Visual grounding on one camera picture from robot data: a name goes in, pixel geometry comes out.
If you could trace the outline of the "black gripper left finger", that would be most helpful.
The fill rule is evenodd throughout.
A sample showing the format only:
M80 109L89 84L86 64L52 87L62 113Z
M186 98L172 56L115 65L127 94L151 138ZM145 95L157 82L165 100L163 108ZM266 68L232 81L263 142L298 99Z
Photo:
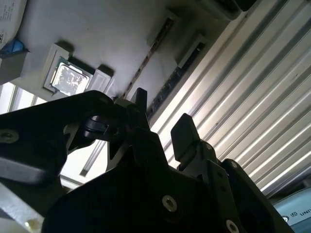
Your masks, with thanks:
M167 187L168 163L146 117L147 93L127 106L99 91L50 101L0 117L0 182L47 187L73 152L96 140L109 144L107 170L86 186L138 183Z

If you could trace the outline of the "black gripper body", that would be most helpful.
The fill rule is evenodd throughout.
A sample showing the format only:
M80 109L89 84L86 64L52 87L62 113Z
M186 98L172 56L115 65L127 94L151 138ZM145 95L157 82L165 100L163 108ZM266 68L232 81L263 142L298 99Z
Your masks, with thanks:
M136 165L120 165L60 198L48 211L44 233L228 233L220 199L225 172L205 163L154 173L150 183Z

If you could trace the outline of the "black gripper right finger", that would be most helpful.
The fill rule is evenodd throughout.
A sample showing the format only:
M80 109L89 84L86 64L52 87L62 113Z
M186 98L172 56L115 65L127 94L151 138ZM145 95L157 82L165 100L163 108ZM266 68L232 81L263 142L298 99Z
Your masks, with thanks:
M291 233L292 228L232 159L220 161L202 140L192 117L183 114L171 130L178 171L194 183L189 233Z

